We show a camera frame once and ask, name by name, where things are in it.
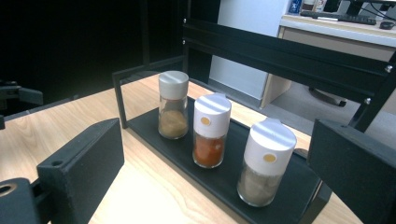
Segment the red spice powder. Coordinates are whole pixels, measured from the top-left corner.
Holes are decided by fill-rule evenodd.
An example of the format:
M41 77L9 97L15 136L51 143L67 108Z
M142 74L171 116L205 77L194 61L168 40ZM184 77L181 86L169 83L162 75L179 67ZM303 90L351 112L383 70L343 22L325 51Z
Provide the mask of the red spice powder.
M205 167L213 167L222 160L224 139L210 139L196 134L194 145L195 160Z

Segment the white cap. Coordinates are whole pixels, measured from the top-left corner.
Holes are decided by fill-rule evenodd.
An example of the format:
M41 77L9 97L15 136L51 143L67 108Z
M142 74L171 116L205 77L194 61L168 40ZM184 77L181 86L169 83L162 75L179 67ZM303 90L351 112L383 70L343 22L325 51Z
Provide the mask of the white cap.
M296 142L294 133L279 119L265 119L250 128L245 162L261 175L283 175Z
M219 138L228 132L231 102L224 94L199 97L194 103L194 130L203 137Z
M179 100L187 95L189 76L179 71L160 73L160 95L168 100Z

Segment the black panel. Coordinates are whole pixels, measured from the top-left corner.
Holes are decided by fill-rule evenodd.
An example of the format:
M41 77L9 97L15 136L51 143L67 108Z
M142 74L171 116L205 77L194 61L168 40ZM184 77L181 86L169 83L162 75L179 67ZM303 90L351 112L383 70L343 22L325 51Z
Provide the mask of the black panel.
M28 179L0 182L1 223L41 223Z
M396 221L396 150L334 121L317 120L309 166L364 223Z
M90 126L37 165L57 208L52 223L88 223L123 165L118 119Z

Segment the white wall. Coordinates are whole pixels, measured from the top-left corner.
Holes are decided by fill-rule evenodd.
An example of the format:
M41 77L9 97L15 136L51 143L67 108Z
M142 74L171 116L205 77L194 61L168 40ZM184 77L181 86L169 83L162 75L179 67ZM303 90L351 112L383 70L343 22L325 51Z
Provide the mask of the white wall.
M290 0L222 0L218 24L277 36L289 5ZM267 73L214 56L209 78L260 100Z

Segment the wooden table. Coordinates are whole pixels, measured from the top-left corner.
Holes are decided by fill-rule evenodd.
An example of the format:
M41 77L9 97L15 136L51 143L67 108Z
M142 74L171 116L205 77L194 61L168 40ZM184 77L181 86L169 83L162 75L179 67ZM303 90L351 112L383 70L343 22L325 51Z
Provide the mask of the wooden table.
M211 91L190 83L191 98ZM127 119L159 106L158 76L122 86ZM113 89L6 122L0 131L0 181L37 179L35 167L90 125L117 118ZM247 126L266 117L233 102L232 118ZM308 149L310 136L296 134ZM91 223L244 223L133 131L122 130L125 163ZM335 196L315 223L361 223Z

